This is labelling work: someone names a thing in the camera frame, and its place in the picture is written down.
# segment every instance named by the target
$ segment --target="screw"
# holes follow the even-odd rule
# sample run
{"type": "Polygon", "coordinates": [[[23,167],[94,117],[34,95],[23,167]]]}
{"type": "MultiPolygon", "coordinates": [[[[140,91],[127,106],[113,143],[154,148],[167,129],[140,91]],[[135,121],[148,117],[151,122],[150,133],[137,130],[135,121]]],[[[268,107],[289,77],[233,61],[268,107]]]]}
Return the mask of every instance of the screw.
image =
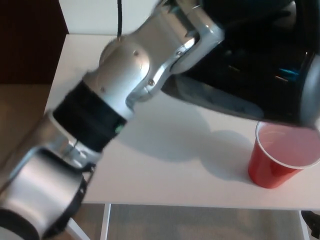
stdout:
{"type": "Polygon", "coordinates": [[[79,154],[83,159],[86,159],[88,157],[88,154],[85,151],[80,151],[79,154]]]}
{"type": "Polygon", "coordinates": [[[153,81],[152,79],[150,79],[148,82],[149,86],[154,86],[155,85],[155,81],[153,81]]]}

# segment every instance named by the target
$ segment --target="red plastic cup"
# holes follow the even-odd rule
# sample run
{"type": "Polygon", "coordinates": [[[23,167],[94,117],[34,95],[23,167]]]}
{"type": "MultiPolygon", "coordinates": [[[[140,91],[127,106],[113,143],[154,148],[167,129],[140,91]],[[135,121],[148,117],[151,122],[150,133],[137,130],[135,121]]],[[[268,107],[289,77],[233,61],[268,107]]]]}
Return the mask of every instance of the red plastic cup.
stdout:
{"type": "Polygon", "coordinates": [[[320,162],[316,130],[259,122],[255,137],[248,173],[263,188],[276,188],[320,162]]]}

